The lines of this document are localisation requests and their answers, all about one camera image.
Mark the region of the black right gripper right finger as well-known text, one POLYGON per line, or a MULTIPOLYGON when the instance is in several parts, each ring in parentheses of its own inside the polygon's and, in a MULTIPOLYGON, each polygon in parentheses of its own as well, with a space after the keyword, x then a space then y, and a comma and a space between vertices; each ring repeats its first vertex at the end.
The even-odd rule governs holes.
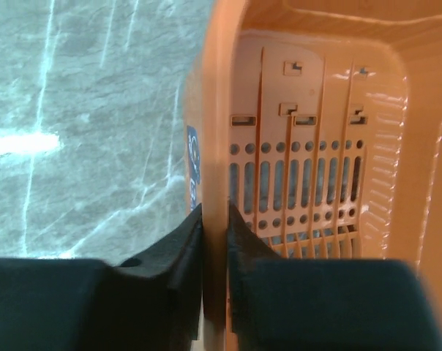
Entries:
POLYGON ((240 350, 442 350, 424 287, 404 262, 281 257, 234 205, 227 238, 240 350))

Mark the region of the orange plastic basket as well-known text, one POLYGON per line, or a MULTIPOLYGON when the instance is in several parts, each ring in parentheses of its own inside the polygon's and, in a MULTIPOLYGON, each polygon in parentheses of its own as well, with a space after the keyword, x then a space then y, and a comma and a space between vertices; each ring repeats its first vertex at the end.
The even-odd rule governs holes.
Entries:
POLYGON ((184 125, 198 350, 237 348, 230 204, 283 257, 405 261, 442 324, 442 1, 213 1, 184 125))

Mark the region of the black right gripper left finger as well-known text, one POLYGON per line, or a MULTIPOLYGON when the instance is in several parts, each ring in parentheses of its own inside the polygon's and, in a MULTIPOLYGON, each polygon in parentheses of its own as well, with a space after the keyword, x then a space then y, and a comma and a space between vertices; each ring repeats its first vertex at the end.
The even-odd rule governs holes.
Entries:
POLYGON ((195 208, 119 265, 0 258, 0 350, 189 350, 201 311, 202 235, 195 208))

